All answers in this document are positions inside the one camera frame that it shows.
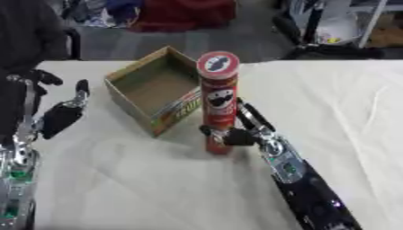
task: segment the robotic hand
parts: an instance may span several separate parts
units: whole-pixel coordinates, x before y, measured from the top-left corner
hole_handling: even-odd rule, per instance
[[[292,145],[250,104],[237,100],[237,118],[245,129],[201,132],[227,146],[258,144],[273,179],[304,230],[362,230],[345,204]]]
[[[32,77],[11,75],[6,78],[7,95],[12,100],[4,107],[0,119],[0,228],[31,230],[34,225],[35,202],[33,194],[40,165],[40,154],[32,143],[39,134],[45,139],[56,136],[78,121],[89,96],[86,80],[76,85],[76,96],[60,102],[34,119],[40,97],[46,91],[43,84],[61,84],[61,80],[44,71],[34,70]]]

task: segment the can lid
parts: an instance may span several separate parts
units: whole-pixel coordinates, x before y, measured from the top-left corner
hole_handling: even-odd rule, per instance
[[[239,58],[226,51],[204,54],[197,61],[199,74],[210,79],[226,79],[237,73]]]

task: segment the table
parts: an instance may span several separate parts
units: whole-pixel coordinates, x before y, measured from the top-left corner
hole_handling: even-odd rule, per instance
[[[196,111],[151,138],[115,105],[103,77],[129,62],[47,62],[65,80],[42,104],[92,87],[85,117],[50,141],[37,191],[40,230],[300,229],[256,148],[203,151]],[[254,104],[334,188],[365,230],[398,230],[403,212],[403,61],[243,65]]]

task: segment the mustache face logo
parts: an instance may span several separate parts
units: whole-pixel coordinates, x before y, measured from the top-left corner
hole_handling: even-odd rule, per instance
[[[219,69],[221,69],[222,67],[224,67],[224,64],[228,62],[228,58],[227,57],[222,57],[219,58],[217,61],[215,61],[211,67],[209,68],[209,71],[217,71]]]
[[[232,102],[233,98],[234,93],[232,90],[217,91],[208,95],[209,103],[215,109],[227,107]]]
[[[231,64],[231,60],[228,57],[219,55],[216,57],[210,58],[206,64],[205,68],[209,72],[219,72],[227,69],[229,65]]]

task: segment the red object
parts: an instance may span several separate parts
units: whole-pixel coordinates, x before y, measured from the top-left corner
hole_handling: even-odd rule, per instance
[[[236,17],[234,0],[145,0],[134,31],[187,31],[218,27]]]
[[[238,67],[237,56],[224,51],[207,53],[197,61],[204,125],[218,130],[227,130],[235,125]],[[226,155],[231,149],[215,142],[212,137],[206,138],[208,152]]]

